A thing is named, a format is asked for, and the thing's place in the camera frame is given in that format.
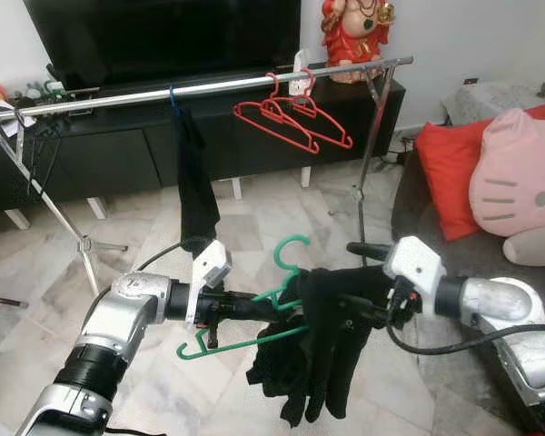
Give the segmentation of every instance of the marble floor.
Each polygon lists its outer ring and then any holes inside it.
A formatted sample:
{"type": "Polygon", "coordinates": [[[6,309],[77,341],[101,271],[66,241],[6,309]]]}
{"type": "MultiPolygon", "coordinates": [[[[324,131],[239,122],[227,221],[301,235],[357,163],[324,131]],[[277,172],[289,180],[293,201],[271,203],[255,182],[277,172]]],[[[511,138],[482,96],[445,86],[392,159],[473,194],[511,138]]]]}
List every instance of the marble floor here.
{"type": "MultiPolygon", "coordinates": [[[[233,199],[228,183],[215,183],[222,220],[218,235],[232,252],[228,289],[262,292],[284,274],[273,262],[282,238],[302,233],[307,247],[287,248],[288,261],[304,268],[355,267],[360,259],[345,252],[358,240],[352,185],[358,162],[315,167],[309,189],[299,172],[269,173],[243,180],[243,200],[233,199]]],[[[391,208],[401,168],[373,162],[365,204],[367,234],[391,241],[391,208]]],[[[100,253],[101,282],[179,240],[177,189],[107,199],[109,217],[97,221],[84,202],[65,211],[84,233],[100,241],[127,243],[125,253],[100,253]]],[[[0,296],[28,301],[25,310],[0,306],[0,436],[12,434],[43,387],[52,382],[71,350],[93,295],[71,237],[42,206],[25,210],[31,229],[17,231],[0,214],[0,296]]],[[[191,258],[175,252],[148,271],[189,281],[191,258]]],[[[258,322],[227,322],[221,343],[253,338],[258,322]]],[[[264,398],[248,386],[244,373],[255,349],[244,348],[197,361],[179,360],[175,350],[193,339],[180,322],[151,326],[114,401],[111,424],[169,435],[516,435],[509,424],[476,404],[451,383],[435,380],[415,357],[374,332],[355,373],[348,416],[327,412],[314,424],[303,420],[290,430],[280,420],[282,399],[264,398]]],[[[462,384],[484,383],[476,372],[455,373],[462,384]]]]}

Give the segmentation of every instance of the tv stand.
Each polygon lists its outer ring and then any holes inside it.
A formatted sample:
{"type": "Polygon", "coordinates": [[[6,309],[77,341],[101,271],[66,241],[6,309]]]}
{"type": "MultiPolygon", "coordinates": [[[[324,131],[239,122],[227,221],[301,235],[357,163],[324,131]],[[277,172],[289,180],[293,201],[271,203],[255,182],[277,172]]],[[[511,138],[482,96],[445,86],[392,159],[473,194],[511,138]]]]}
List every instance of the tv stand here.
{"type": "MultiPolygon", "coordinates": [[[[316,81],[312,97],[337,119],[354,141],[351,150],[320,144],[306,153],[236,119],[234,104],[261,101],[270,88],[180,100],[189,107],[205,139],[204,160],[214,180],[311,167],[360,159],[372,123],[374,103],[368,86],[316,81]]],[[[405,89],[395,80],[378,133],[374,155],[387,153],[405,89]]],[[[177,145],[169,102],[94,109],[89,115],[60,122],[63,141],[47,192],[58,201],[160,189],[177,184],[177,145]]],[[[38,180],[44,177],[53,144],[41,156],[38,180]]],[[[25,162],[29,162],[25,147],[25,162]]],[[[38,203],[25,194],[26,181],[0,150],[0,211],[38,203]]]]}

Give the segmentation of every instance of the paper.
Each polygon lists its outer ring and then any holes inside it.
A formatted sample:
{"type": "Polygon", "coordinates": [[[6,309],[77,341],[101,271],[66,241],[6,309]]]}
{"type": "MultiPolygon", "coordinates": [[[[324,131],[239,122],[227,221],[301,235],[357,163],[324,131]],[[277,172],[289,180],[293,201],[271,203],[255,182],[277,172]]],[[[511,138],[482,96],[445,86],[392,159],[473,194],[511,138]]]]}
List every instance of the paper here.
{"type": "MultiPolygon", "coordinates": [[[[4,100],[0,100],[0,106],[6,109],[14,109],[11,104],[8,104],[4,100]]],[[[36,123],[36,120],[31,116],[25,116],[23,121],[25,122],[25,127],[30,127],[31,125],[36,123]]],[[[14,136],[16,132],[18,132],[18,120],[0,123],[0,125],[2,126],[2,129],[8,137],[14,136]]]]}

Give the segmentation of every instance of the red figurine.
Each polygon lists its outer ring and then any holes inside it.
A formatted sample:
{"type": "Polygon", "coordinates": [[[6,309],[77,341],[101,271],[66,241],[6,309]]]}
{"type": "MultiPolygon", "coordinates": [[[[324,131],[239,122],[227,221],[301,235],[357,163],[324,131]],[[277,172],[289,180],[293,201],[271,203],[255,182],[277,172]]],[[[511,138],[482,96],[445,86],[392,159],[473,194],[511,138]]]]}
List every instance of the red figurine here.
{"type": "MultiPolygon", "coordinates": [[[[325,0],[321,29],[325,33],[328,66],[382,59],[379,44],[388,44],[393,6],[386,0],[325,0]]],[[[334,74],[335,82],[365,80],[362,72],[334,74]]]]}

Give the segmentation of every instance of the black cloth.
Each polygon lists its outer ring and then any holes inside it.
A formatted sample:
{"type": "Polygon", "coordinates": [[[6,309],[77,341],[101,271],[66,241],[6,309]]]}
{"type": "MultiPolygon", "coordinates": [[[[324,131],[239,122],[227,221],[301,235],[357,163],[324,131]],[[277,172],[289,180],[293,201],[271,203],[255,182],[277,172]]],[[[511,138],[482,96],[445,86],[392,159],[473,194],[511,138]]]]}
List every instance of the black cloth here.
{"type": "Polygon", "coordinates": [[[220,221],[216,198],[210,178],[203,166],[205,142],[190,111],[181,108],[173,116],[178,147],[178,188],[182,203],[182,247],[195,258],[216,237],[215,225],[220,221]]]}
{"type": "Polygon", "coordinates": [[[288,397],[281,418],[291,427],[299,425],[303,412],[308,422],[317,420],[323,404],[335,418],[345,418],[362,349],[372,328],[383,323],[368,319],[341,296],[361,297],[385,307],[391,288],[392,280],[380,266],[301,271],[289,282],[280,302],[302,299],[303,316],[271,324],[259,336],[300,325],[308,325],[309,331],[259,344],[253,367],[246,373],[249,384],[261,383],[266,396],[288,397]]]}

